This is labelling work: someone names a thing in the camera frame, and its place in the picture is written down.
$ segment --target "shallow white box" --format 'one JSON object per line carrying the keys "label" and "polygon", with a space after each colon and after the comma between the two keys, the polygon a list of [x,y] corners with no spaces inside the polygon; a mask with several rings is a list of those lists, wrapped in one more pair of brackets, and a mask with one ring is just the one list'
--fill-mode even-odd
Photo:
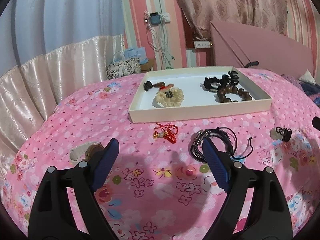
{"label": "shallow white box", "polygon": [[[209,92],[203,87],[205,77],[221,78],[228,71],[238,72],[238,89],[243,88],[252,96],[252,101],[219,103],[217,93]],[[159,91],[152,88],[148,92],[143,89],[143,84],[150,81],[155,84],[172,83],[182,89],[184,100],[179,107],[163,107],[154,98]],[[227,94],[231,100],[241,100],[238,95]],[[170,122],[180,120],[205,119],[220,116],[248,114],[268,111],[272,98],[252,80],[234,67],[194,67],[179,68],[147,72],[133,98],[129,114],[133,123],[141,122]]]}

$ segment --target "striped wallpaper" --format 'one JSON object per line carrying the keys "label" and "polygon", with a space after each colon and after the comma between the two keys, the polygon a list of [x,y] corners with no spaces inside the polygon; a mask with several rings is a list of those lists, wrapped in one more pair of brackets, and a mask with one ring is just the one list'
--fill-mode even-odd
{"label": "striped wallpaper", "polygon": [[[152,42],[152,37],[147,36],[144,24],[144,11],[161,11],[170,13],[171,22],[166,24],[168,30],[168,49],[175,58],[172,60],[172,67],[194,67],[206,66],[211,63],[211,52],[195,51],[186,49],[186,41],[182,23],[182,12],[177,0],[123,0],[123,11],[125,19],[125,37],[128,47],[145,47],[147,56],[153,58],[155,52],[149,46],[148,40]],[[288,37],[301,42],[311,48],[316,66],[314,75],[320,82],[320,15],[316,11],[310,0],[287,0],[288,2]],[[161,59],[156,57],[154,70],[161,69]]]}

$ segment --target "white satin curtain trim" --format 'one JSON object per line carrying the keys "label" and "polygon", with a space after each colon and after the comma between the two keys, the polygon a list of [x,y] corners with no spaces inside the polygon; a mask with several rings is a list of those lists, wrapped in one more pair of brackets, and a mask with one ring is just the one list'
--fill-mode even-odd
{"label": "white satin curtain trim", "polygon": [[23,143],[80,88],[106,80],[106,65],[124,36],[97,36],[15,66],[0,78],[0,186]]}

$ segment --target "black and white patterned bag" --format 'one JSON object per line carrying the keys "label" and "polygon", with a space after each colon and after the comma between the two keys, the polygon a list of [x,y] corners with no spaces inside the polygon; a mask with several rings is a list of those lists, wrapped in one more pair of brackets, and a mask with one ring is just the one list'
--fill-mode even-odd
{"label": "black and white patterned bag", "polygon": [[[115,54],[120,52],[122,60],[115,62]],[[107,80],[141,73],[139,58],[125,59],[121,51],[113,55],[112,64],[106,67]]]}

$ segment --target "pink floral bedsheet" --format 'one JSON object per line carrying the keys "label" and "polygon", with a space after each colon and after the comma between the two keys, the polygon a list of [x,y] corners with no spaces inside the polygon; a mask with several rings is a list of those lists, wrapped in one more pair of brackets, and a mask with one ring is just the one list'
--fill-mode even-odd
{"label": "pink floral bedsheet", "polygon": [[[133,240],[202,239],[226,194],[208,165],[190,157],[188,145],[200,129],[227,126],[238,137],[239,153],[253,137],[254,152],[244,160],[248,168],[275,169],[296,234],[320,198],[320,133],[311,125],[320,109],[272,72],[241,71],[273,98],[270,111],[174,122],[179,127],[176,144],[154,140],[154,123],[130,122],[128,107],[143,74],[91,84],[75,92],[57,106],[16,155],[2,190],[8,213],[27,233],[32,202],[46,169],[51,165],[70,168],[68,152],[82,143],[100,141],[106,145],[116,138],[119,157],[95,194],[115,233]],[[271,140],[269,131],[275,126],[292,129],[290,142]],[[218,148],[223,150],[222,144],[218,143]],[[77,226],[86,231],[74,192],[69,189],[68,193]],[[252,191],[249,193],[235,231],[244,226],[252,198]]]}

